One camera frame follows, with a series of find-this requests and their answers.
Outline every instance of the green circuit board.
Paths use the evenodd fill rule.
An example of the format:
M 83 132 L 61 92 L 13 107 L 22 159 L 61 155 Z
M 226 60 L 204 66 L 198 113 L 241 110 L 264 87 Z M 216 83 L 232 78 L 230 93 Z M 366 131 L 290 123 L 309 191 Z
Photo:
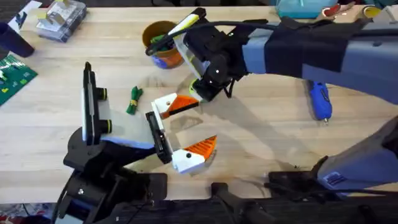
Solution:
M 0 61 L 0 105 L 27 85 L 37 73 L 12 55 Z

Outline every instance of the black metal bracket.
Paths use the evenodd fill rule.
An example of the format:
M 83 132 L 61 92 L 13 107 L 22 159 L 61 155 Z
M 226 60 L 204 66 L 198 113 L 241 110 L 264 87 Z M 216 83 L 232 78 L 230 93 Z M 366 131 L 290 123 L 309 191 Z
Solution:
M 253 200 L 239 198 L 228 191 L 226 183 L 212 183 L 211 194 L 221 200 L 233 214 L 235 223 L 282 224 L 282 220 L 267 213 L 262 206 Z

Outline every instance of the clear plastic container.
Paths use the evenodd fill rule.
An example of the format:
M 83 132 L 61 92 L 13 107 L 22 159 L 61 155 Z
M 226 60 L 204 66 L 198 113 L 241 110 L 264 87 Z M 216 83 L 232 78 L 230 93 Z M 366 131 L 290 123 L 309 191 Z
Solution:
M 278 0 L 276 9 L 280 17 L 312 19 L 318 17 L 324 7 L 336 3 L 337 0 Z
M 72 36 L 75 29 L 79 26 L 80 22 L 85 18 L 87 7 L 86 4 L 78 1 L 68 0 L 68 6 L 62 7 L 62 2 L 54 1 L 49 6 L 47 15 L 57 13 L 64 20 L 62 25 L 44 24 L 39 21 L 37 30 L 40 37 L 59 42 L 66 42 Z

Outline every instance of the wooden tabletop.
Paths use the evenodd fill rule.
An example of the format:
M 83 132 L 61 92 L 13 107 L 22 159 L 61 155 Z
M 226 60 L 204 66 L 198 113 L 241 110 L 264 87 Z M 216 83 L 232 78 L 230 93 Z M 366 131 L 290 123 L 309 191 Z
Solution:
M 350 22 L 359 7 L 337 21 Z M 0 203 L 54 202 L 71 174 L 63 165 L 70 135 L 81 125 L 80 91 L 84 64 L 96 72 L 97 85 L 108 88 L 112 110 L 125 113 L 133 86 L 144 88 L 138 110 L 169 93 L 187 93 L 194 79 L 186 65 L 162 70 L 144 54 L 142 31 L 160 20 L 178 22 L 192 7 L 91 8 L 67 44 L 42 39 L 30 13 L 22 36 L 36 51 L 24 58 L 39 75 L 0 107 Z M 277 21 L 273 7 L 208 7 L 209 21 L 245 19 Z M 172 144 L 218 135 L 216 152 L 194 174 L 178 174 L 154 155 L 128 167 L 138 172 L 165 172 L 168 199 L 208 198 L 212 182 L 227 182 L 241 197 L 268 197 L 262 183 L 268 172 L 302 170 L 325 155 L 344 151 L 374 133 L 398 114 L 379 98 L 329 86 L 333 117 L 329 126 L 312 118 L 303 81 L 278 75 L 250 75 L 239 81 L 234 96 L 165 121 Z

